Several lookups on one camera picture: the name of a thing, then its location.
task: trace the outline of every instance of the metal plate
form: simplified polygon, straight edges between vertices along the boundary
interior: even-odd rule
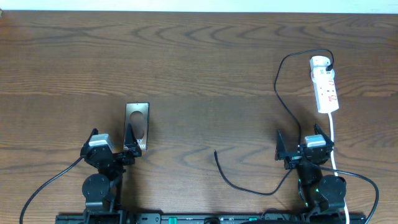
[[[126,104],[126,117],[124,118],[124,139],[126,139],[126,130],[129,123],[131,123],[131,126],[133,126],[134,135],[141,150],[146,151],[149,129],[149,103]]]

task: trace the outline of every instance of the electrical outlet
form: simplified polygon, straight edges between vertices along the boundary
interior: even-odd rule
[[[335,86],[335,71],[326,71],[330,60],[324,56],[314,56],[310,60],[311,79],[319,113],[331,113],[339,108]]]

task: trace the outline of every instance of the black cable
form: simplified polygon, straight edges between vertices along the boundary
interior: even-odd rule
[[[279,101],[282,103],[282,106],[287,110],[287,112],[291,115],[291,117],[294,119],[294,121],[296,122],[297,126],[298,126],[298,144],[301,144],[301,133],[302,133],[302,129],[301,129],[301,125],[300,122],[298,121],[298,119],[293,115],[293,113],[288,109],[288,107],[285,105],[285,103],[283,102],[283,100],[280,98],[278,91],[276,91],[276,81],[278,80],[278,76],[279,76],[279,72],[280,69],[282,68],[282,65],[285,61],[285,59],[287,59],[290,56],[294,56],[294,55],[300,55],[300,54],[305,54],[305,53],[310,53],[310,52],[329,52],[331,55],[331,64],[329,66],[327,66],[326,71],[330,71],[333,68],[333,64],[335,63],[335,58],[333,56],[333,53],[328,50],[328,49],[315,49],[315,50],[304,50],[302,52],[296,52],[296,53],[292,53],[289,55],[286,55],[282,61],[280,62],[279,68],[278,68],[278,72],[276,73],[276,77],[275,77],[275,81],[274,81],[274,91],[276,96],[278,97]]]
[[[261,219],[265,219],[265,215],[271,211],[271,210],[275,210],[279,213],[279,215],[282,215],[282,217],[284,218],[284,220],[287,220],[287,218],[284,216],[284,214],[278,209],[278,208],[268,208],[267,210],[265,210],[262,214],[261,214]]]
[[[57,174],[56,176],[54,176],[53,178],[51,178],[50,180],[48,180],[46,183],[44,183],[41,187],[39,187],[33,194],[32,196],[30,196],[30,198],[28,199],[28,201],[25,203],[24,208],[21,211],[21,215],[19,216],[19,224],[23,224],[24,222],[24,214],[25,211],[28,207],[28,205],[30,204],[30,202],[33,200],[33,198],[45,187],[47,186],[49,183],[53,182],[55,179],[57,179],[58,177],[62,176],[64,173],[68,172],[70,169],[72,169],[76,164],[78,164],[81,161],[82,157],[80,157],[79,159],[76,160],[76,162],[74,162],[72,165],[70,165],[68,168],[66,168],[64,171],[62,171],[61,173]]]
[[[293,171],[293,170],[291,169],[291,170],[289,170],[289,171],[285,174],[284,178],[282,178],[282,180],[280,181],[278,187],[277,187],[273,192],[270,192],[270,193],[261,193],[261,192],[255,192],[255,191],[253,191],[253,190],[244,189],[244,188],[242,188],[242,187],[238,187],[238,186],[232,184],[232,183],[225,177],[225,175],[224,175],[224,173],[223,173],[223,170],[221,169],[220,163],[218,163],[218,157],[217,157],[217,151],[216,151],[216,150],[214,150],[214,158],[216,159],[218,171],[220,172],[220,174],[221,174],[222,178],[224,179],[224,181],[225,181],[229,186],[231,186],[232,188],[234,188],[234,189],[236,189],[236,190],[242,190],[242,191],[244,191],[244,192],[248,192],[248,193],[252,193],[252,194],[256,194],[256,195],[262,195],[262,196],[269,196],[269,195],[273,195],[274,193],[276,193],[276,192],[279,190],[280,186],[281,186],[281,185],[283,184],[283,182],[285,181],[286,177]]]
[[[365,219],[365,222],[364,222],[364,224],[368,224],[369,221],[371,220],[374,212],[376,211],[377,205],[379,203],[379,188],[377,187],[377,185],[371,179],[369,179],[369,178],[367,178],[365,176],[362,176],[360,174],[355,174],[355,173],[352,173],[352,172],[347,172],[347,171],[343,171],[343,170],[335,170],[335,169],[331,169],[331,168],[321,167],[321,166],[315,165],[314,163],[310,162],[307,159],[307,156],[303,152],[302,152],[302,154],[304,155],[303,158],[313,167],[316,167],[316,168],[321,169],[321,170],[329,171],[329,172],[337,172],[339,174],[351,175],[353,177],[357,177],[357,178],[360,178],[360,179],[368,181],[374,187],[374,190],[376,191],[376,196],[375,196],[375,199],[374,199],[373,207],[372,207],[371,212],[369,213],[368,217]]]

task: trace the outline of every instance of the wooden tabletop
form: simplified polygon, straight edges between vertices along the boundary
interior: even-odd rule
[[[303,207],[293,172],[273,196],[261,192],[286,173],[274,160],[276,131],[294,148],[297,126],[273,91],[287,54],[328,48],[335,55],[340,169],[375,181],[371,223],[398,219],[398,16],[176,12],[6,11],[0,18],[0,223],[17,223],[26,200],[75,161],[93,128],[123,141],[127,102],[150,102],[148,151],[124,176],[123,205],[164,213],[258,213]],[[279,95],[303,135],[317,112],[308,60],[285,62]],[[54,223],[85,208],[84,162],[41,191],[26,223]],[[370,212],[372,186],[347,180],[351,212]]]

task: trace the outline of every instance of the green led light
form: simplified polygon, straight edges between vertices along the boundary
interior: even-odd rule
[[[177,224],[177,218],[169,218],[169,224]]]

